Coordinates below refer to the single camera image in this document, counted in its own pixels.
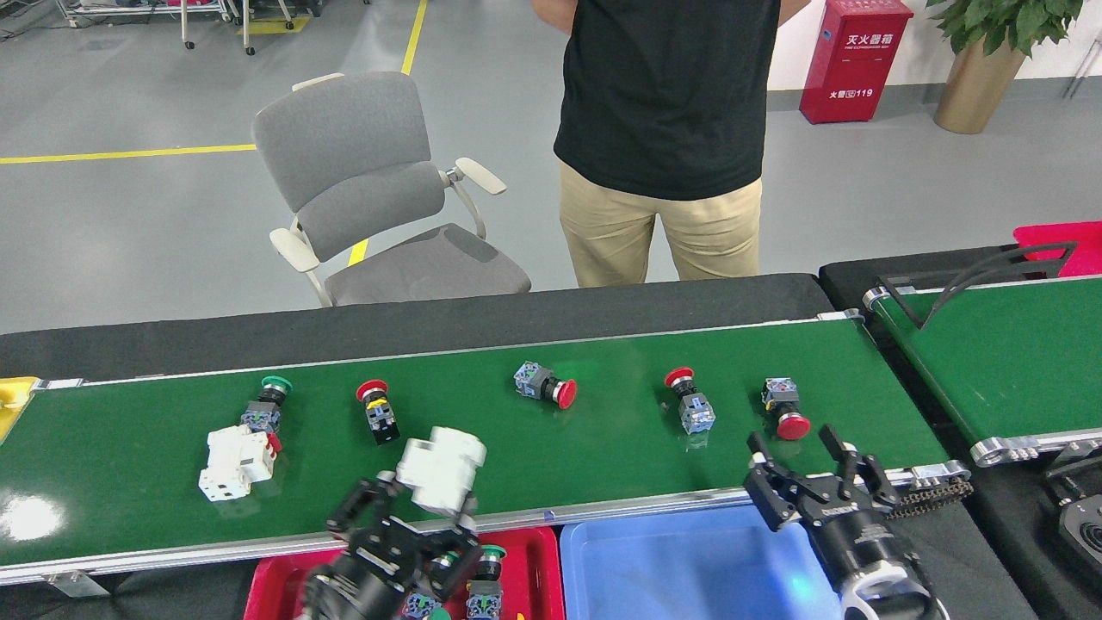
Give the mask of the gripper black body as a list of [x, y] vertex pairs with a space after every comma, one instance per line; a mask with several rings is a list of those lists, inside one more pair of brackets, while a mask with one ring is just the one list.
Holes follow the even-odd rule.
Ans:
[[359, 530], [354, 552], [307, 574], [300, 592], [303, 619], [426, 617], [440, 599], [426, 585], [426, 537], [418, 530]]
[[908, 580], [901, 542], [879, 511], [858, 502], [804, 502], [804, 529], [839, 595], [901, 595]]

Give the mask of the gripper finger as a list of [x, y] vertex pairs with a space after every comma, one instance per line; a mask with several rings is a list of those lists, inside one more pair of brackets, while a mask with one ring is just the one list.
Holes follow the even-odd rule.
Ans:
[[437, 599], [449, 599], [465, 574], [480, 559], [480, 542], [472, 516], [460, 516], [447, 530], [426, 536], [426, 585]]
[[800, 519], [796, 501], [800, 497], [818, 499], [806, 476], [798, 476], [775, 463], [760, 431], [746, 440], [752, 458], [745, 490], [769, 530], [781, 530], [791, 519]]
[[356, 482], [341, 503], [325, 520], [325, 527], [334, 539], [346, 544], [346, 552], [357, 550], [361, 516], [389, 518], [391, 505], [399, 494], [396, 472], [378, 472]]
[[871, 505], [874, 509], [894, 509], [901, 502], [879, 460], [874, 455], [862, 455], [857, 447], [843, 440], [833, 425], [825, 424], [819, 431], [819, 439], [827, 447], [831, 458], [838, 463], [838, 497], [843, 501], [857, 498], [857, 479], [864, 483]]

